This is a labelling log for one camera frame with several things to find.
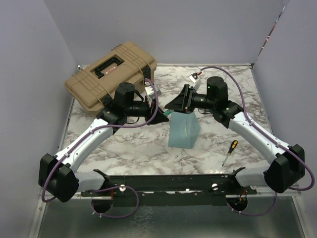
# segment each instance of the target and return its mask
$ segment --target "black end cap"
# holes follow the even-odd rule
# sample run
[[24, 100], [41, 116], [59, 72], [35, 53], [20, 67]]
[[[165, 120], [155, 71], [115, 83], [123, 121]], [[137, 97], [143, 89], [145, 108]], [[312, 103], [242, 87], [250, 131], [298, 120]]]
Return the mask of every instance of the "black end cap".
[[[305, 161], [305, 152], [301, 146], [294, 145], [290, 150], [303, 162]], [[278, 155], [269, 169], [264, 172], [264, 179], [275, 192], [283, 193], [304, 175], [305, 167], [285, 151], [282, 155]]]
[[[44, 186], [48, 175], [57, 162], [58, 160], [49, 154], [42, 157], [39, 172], [39, 185], [41, 187]], [[47, 191], [61, 202], [67, 202], [77, 192], [78, 186], [73, 170], [61, 164], [53, 173]]]

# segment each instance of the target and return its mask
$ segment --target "screwdriver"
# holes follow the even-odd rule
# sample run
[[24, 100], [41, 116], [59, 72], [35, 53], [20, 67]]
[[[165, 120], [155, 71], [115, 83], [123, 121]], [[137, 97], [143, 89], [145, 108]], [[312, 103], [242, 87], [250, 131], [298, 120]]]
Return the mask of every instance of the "screwdriver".
[[237, 145], [238, 145], [238, 141], [237, 141], [237, 140], [234, 140], [234, 141], [231, 143], [230, 149], [229, 149], [228, 154], [227, 154], [227, 157], [226, 157], [225, 160], [223, 161], [222, 166], [224, 165], [224, 163], [226, 163], [226, 161], [227, 161], [229, 155], [231, 155], [232, 151], [234, 150], [234, 148], [237, 147]]

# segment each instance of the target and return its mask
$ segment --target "tan plastic case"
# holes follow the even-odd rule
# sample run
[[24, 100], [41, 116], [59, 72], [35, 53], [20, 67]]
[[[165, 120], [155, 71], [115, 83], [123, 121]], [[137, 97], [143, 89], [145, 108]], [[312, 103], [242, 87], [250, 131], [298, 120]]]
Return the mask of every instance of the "tan plastic case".
[[132, 42], [115, 47], [109, 54], [65, 81], [65, 88], [91, 114], [103, 108], [106, 95], [114, 92], [122, 82], [133, 83], [144, 91], [144, 78], [154, 80], [157, 61]]

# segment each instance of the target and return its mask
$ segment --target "screwdriver shaft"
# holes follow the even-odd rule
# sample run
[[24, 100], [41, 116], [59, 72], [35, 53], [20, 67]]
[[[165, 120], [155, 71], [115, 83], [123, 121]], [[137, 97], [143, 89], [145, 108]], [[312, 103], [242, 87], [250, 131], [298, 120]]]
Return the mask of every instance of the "screwdriver shaft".
[[230, 155], [230, 154], [228, 153], [227, 156], [226, 156], [226, 158], [224, 159], [224, 161], [223, 161], [223, 163], [222, 163], [222, 166], [224, 165], [224, 163], [226, 163], [226, 161], [227, 161], [229, 155]]

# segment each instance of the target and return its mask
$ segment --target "label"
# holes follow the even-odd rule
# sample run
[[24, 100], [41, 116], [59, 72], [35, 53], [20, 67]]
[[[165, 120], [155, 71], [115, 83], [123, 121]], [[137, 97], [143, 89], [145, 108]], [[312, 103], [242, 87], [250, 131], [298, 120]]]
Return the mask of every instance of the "label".
[[106, 74], [109, 74], [109, 73], [111, 73], [111, 72], [114, 71], [114, 70], [115, 70], [115, 67], [109, 69], [109, 70], [106, 72]]

